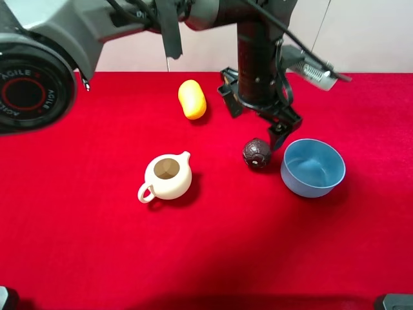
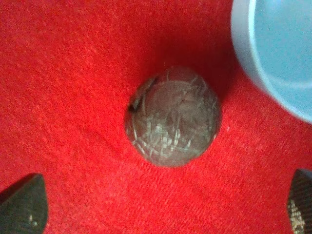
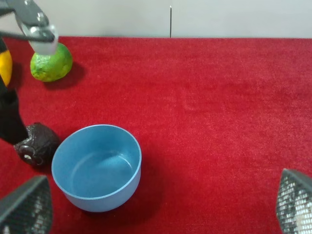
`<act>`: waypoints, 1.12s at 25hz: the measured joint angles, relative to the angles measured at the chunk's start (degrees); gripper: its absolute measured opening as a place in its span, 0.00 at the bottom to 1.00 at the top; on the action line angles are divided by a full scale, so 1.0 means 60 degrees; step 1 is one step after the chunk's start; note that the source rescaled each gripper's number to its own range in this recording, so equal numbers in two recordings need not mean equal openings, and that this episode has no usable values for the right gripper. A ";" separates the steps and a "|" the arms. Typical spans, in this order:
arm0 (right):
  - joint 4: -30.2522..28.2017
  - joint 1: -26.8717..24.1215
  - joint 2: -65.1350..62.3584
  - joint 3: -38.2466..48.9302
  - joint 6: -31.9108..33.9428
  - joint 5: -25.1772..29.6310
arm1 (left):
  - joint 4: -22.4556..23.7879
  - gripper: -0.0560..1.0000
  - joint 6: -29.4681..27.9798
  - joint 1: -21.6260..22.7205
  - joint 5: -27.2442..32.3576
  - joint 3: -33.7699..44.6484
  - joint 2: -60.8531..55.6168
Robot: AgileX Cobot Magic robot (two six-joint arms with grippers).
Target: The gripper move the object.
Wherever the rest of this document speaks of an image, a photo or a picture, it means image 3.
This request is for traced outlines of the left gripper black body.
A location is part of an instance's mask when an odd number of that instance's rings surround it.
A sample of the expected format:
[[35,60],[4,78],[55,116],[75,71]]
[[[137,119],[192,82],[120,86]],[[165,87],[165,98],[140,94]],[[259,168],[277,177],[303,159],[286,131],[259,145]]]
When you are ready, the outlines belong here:
[[[3,39],[0,52],[8,50]],[[19,113],[19,99],[16,90],[5,86],[0,77],[0,137],[10,144],[17,144],[27,138],[27,130]]]

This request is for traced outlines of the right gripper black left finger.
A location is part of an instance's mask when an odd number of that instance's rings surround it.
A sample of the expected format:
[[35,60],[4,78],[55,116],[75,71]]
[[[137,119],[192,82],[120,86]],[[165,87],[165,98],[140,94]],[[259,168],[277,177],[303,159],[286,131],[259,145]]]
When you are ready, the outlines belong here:
[[38,175],[0,200],[2,234],[48,234],[53,208],[48,178]]

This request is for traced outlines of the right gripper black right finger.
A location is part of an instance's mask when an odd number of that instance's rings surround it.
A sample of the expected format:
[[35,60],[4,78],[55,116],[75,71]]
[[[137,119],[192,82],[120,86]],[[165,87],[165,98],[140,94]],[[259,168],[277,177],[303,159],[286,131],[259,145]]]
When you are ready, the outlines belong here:
[[312,232],[312,178],[302,172],[283,169],[277,200],[276,217],[284,234]]

